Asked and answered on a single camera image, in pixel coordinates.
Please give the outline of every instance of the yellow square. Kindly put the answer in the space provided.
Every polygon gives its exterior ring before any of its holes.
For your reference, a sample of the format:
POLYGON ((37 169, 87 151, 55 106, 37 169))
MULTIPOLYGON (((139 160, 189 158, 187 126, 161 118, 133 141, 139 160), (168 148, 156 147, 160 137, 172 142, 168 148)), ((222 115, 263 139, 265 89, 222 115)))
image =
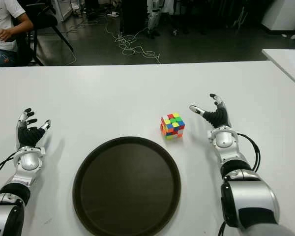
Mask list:
POLYGON ((174 123, 172 123, 172 126, 173 126, 174 128, 176 128, 176 127, 179 127, 179 124, 178 124, 177 122, 174 122, 174 123))

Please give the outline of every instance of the tabletop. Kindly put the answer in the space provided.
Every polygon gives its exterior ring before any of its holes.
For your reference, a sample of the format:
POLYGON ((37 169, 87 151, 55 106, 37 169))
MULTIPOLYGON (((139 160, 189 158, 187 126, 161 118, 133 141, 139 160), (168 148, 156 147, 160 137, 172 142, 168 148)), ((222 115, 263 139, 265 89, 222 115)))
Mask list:
MULTIPOLYGON (((159 236, 217 235, 223 221, 217 158, 207 141, 212 127, 191 112, 214 110, 221 96, 233 128, 261 150, 259 174, 275 192, 280 222, 295 232, 295 84, 270 61, 0 69, 0 161, 15 151, 15 125, 27 107, 52 127, 37 146, 44 168, 26 209, 23 236, 90 236, 72 203, 75 174, 97 146, 121 136, 148 138, 175 160, 181 177, 176 213, 159 236), (165 140, 161 116, 180 113, 184 136, 165 140)), ((241 152, 253 165, 245 139, 241 152)), ((14 173, 0 172, 0 186, 14 173)), ((227 227, 224 235, 238 235, 227 227)))
POLYGON ((295 49, 263 49, 262 52, 295 82, 295 49))

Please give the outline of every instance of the round tray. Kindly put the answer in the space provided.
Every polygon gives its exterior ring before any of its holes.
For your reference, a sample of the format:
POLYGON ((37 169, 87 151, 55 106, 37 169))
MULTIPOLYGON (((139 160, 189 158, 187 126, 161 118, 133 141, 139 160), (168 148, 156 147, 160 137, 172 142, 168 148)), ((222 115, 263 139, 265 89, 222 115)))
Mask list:
POLYGON ((82 224, 98 236, 151 236, 171 219, 180 198, 178 168, 160 145, 139 137, 92 151, 73 185, 82 224))

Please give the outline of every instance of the chair leg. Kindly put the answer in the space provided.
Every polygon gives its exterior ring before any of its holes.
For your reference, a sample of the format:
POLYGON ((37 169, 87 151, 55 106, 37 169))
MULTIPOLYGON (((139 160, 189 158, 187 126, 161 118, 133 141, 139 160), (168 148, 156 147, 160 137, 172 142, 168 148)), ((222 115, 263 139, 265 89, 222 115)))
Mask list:
POLYGON ((35 55, 34 56, 34 61, 37 63, 37 64, 39 64, 40 66, 45 66, 41 61, 40 61, 40 59, 38 59, 38 57, 35 55))
POLYGON ((30 32, 31 32, 31 31, 28 32, 28 45, 29 45, 29 46, 30 46, 30 32))
POLYGON ((38 36, 38 32, 37 32, 37 30, 35 29, 35 30, 34 30, 34 50, 33 50, 33 58, 34 58, 34 60, 35 60, 35 62, 36 62, 37 64, 39 64, 40 66, 44 66, 44 64, 43 64, 43 63, 38 59, 38 57, 37 57, 37 41, 38 41, 37 36, 38 36))
POLYGON ((52 26, 52 28, 54 29, 54 31, 59 35, 59 37, 66 43, 66 45, 68 45, 68 47, 70 48, 70 50, 73 52, 73 48, 72 46, 69 44, 69 42, 65 39, 65 37, 63 37, 63 35, 60 33, 60 31, 57 29, 56 26, 52 26))
POLYGON ((38 32, 35 29, 34 30, 34 56, 36 56, 36 54, 37 54, 37 40, 38 40, 37 36, 38 36, 38 32))

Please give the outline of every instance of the white cable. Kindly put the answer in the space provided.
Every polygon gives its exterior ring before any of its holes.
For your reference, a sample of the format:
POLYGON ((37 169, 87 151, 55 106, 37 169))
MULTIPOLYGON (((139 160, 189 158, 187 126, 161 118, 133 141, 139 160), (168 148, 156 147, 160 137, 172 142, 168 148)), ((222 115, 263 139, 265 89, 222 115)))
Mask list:
POLYGON ((116 37, 114 35, 114 33, 108 31, 107 26, 108 26, 108 23, 105 26, 106 32, 113 36, 113 38, 115 39, 115 42, 120 42, 119 47, 122 49, 123 55, 131 56, 131 55, 134 55, 135 53, 139 53, 139 54, 142 54, 142 56, 145 58, 156 59, 157 64, 161 63, 159 61, 159 57, 161 56, 161 54, 156 55, 156 53, 154 51, 144 51, 142 46, 136 46, 136 47, 131 46, 131 43, 134 43, 135 41, 137 41, 137 35, 143 31, 145 31, 147 29, 147 27, 144 28, 143 30, 137 32, 135 35, 126 35, 126 36, 116 37))
POLYGON ((75 63, 77 61, 77 57, 74 55, 73 51, 70 50, 70 52, 72 53, 72 56, 74 57, 74 60, 68 64, 66 64, 65 66, 71 65, 73 63, 75 63))
MULTIPOLYGON (((106 32, 113 36, 113 38, 115 39, 115 42, 120 42, 119 47, 122 49, 123 55, 131 56, 131 55, 134 55, 135 53, 139 53, 143 57, 145 57, 147 59, 155 59, 157 64, 161 64, 161 62, 159 61, 159 57, 161 56, 161 54, 156 55, 156 53, 154 51, 144 51, 142 46, 135 46, 135 47, 131 46, 132 43, 137 41, 138 34, 145 31, 147 29, 147 27, 144 28, 143 30, 137 32, 135 35, 126 35, 126 36, 116 37, 114 35, 114 33, 108 31, 108 29, 107 29, 108 22, 107 22, 107 24, 99 24, 99 21, 95 20, 92 23, 84 24, 84 20, 82 20, 79 24, 70 26, 69 30, 66 31, 64 34, 66 36, 68 36, 69 33, 76 33, 79 28, 85 28, 86 26, 103 26, 103 25, 106 25, 105 26, 106 32)), ((73 51, 71 51, 71 53, 72 53, 72 56, 74 57, 74 60, 72 62, 66 64, 66 66, 71 65, 77 61, 77 58, 74 55, 73 51)))

